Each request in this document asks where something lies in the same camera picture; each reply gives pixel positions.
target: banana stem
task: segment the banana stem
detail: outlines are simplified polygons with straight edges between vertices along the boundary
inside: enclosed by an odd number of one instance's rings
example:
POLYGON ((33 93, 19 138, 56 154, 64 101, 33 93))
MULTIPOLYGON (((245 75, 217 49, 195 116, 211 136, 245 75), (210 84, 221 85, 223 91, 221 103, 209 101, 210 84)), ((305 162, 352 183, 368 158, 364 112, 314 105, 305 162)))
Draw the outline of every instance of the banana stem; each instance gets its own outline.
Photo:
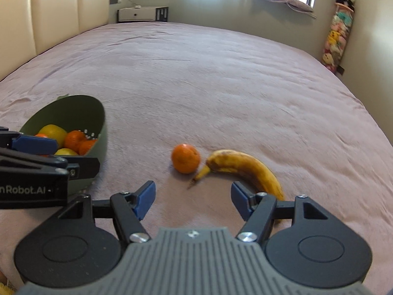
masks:
POLYGON ((205 165, 199 172, 197 175, 195 175, 193 177, 193 179, 190 181, 190 183, 188 184, 187 188, 192 187, 193 185, 195 185, 195 183, 197 183, 202 177, 205 177, 207 174, 209 174, 211 171, 211 169, 205 165))

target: lemon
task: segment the lemon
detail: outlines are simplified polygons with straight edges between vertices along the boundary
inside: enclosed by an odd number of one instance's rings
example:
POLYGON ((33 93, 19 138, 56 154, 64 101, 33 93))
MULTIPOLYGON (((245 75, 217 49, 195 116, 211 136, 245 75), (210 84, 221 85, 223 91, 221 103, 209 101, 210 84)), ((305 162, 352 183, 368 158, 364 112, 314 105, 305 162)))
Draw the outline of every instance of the lemon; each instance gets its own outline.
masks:
POLYGON ((57 141, 57 148, 63 147, 64 139, 67 136, 66 130, 54 124, 44 126, 40 129, 39 133, 45 134, 49 138, 54 138, 57 141))
POLYGON ((76 154, 72 149, 70 148, 61 148, 60 150, 57 150, 55 155, 78 155, 76 154))

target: plush toy storage tube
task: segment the plush toy storage tube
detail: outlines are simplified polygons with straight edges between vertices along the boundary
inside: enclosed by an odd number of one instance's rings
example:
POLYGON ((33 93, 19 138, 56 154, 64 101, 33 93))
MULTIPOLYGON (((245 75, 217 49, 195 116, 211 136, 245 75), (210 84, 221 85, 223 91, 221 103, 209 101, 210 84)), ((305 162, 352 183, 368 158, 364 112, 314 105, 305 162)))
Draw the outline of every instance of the plush toy storage tube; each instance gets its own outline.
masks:
POLYGON ((325 42, 321 63, 333 73, 341 62, 351 32, 354 11, 348 6, 336 3, 336 12, 325 42))

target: headboard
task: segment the headboard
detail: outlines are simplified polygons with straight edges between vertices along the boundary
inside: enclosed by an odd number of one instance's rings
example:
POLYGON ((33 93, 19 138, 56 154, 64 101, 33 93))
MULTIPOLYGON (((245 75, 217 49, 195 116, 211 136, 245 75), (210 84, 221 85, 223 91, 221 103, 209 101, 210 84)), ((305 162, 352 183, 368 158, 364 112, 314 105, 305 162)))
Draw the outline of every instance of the headboard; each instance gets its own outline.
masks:
POLYGON ((108 23, 109 0, 0 0, 0 81, 37 55, 108 23))

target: bowl of fruit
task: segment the bowl of fruit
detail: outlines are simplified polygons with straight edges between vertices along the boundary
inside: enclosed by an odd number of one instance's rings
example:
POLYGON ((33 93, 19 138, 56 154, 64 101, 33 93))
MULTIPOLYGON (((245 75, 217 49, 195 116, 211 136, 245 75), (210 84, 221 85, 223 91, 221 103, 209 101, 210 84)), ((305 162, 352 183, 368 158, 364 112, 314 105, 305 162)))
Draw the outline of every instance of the bowl of fruit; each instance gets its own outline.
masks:
MULTIPOLYGON (((91 156, 104 162, 107 152, 107 126, 102 103, 88 95, 59 97, 34 114, 21 133, 56 139, 56 156, 91 156)), ((68 195, 83 190, 94 178, 68 182, 68 195)))

